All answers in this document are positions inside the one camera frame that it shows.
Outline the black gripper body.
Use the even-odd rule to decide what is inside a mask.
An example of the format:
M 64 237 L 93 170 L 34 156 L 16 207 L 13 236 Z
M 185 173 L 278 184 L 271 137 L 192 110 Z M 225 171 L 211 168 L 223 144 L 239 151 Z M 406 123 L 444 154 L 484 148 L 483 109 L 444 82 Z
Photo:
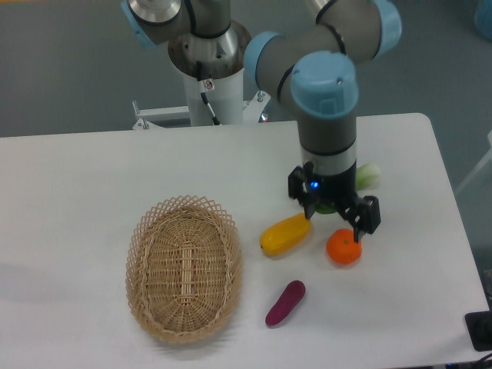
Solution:
M 314 196 L 315 211 L 345 211 L 353 205 L 357 197 L 357 162 L 342 173 L 328 176 L 315 172 L 312 161 L 307 161 L 303 169 L 307 171 L 307 189 Z

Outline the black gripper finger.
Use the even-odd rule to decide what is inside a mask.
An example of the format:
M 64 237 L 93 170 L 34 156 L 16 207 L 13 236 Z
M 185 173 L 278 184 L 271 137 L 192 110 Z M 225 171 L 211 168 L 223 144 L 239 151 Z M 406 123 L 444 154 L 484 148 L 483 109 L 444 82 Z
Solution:
M 379 199 L 372 195 L 345 198 L 337 203 L 337 211 L 353 228 L 356 243 L 366 234 L 373 234 L 381 223 Z
M 297 200 L 304 209 L 304 217 L 310 220 L 316 211 L 318 196 L 311 187 L 312 170 L 310 166 L 297 166 L 288 175 L 288 196 Z

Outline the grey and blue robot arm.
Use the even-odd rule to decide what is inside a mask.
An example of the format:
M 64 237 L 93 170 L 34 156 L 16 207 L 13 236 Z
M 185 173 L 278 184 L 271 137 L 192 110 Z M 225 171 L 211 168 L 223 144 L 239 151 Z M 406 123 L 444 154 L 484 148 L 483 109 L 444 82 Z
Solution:
M 186 82 L 191 123 L 232 125 L 243 118 L 243 81 L 287 110 L 298 124 L 302 163 L 288 194 L 306 218 L 322 208 L 348 221 L 359 241 L 381 222 L 378 200 L 358 196 L 355 65 L 397 45 L 401 17 L 389 1 L 312 1 L 314 27 L 297 37 L 250 36 L 229 1 L 123 1 L 145 46 L 167 45 Z

